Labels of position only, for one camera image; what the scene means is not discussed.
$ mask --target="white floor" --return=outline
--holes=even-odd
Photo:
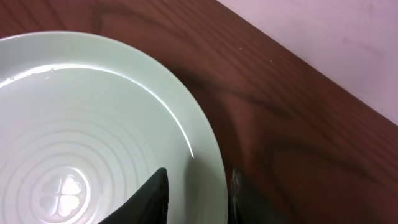
[[[219,1],[398,124],[398,1]]]

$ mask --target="white wall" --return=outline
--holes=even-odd
[[[219,0],[398,124],[398,0]]]

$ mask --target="wooden table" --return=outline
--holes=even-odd
[[[215,0],[0,0],[0,36],[74,30],[170,69],[231,168],[297,223],[398,223],[398,128]]]

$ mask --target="wood grain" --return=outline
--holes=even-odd
[[[192,92],[230,178],[297,223],[398,223],[398,127],[214,0],[0,0],[0,36],[74,30],[134,46]]]

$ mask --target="ceramic plate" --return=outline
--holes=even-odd
[[[0,40],[0,223],[98,223],[158,168],[168,223],[226,223],[220,152],[188,90],[104,37]]]

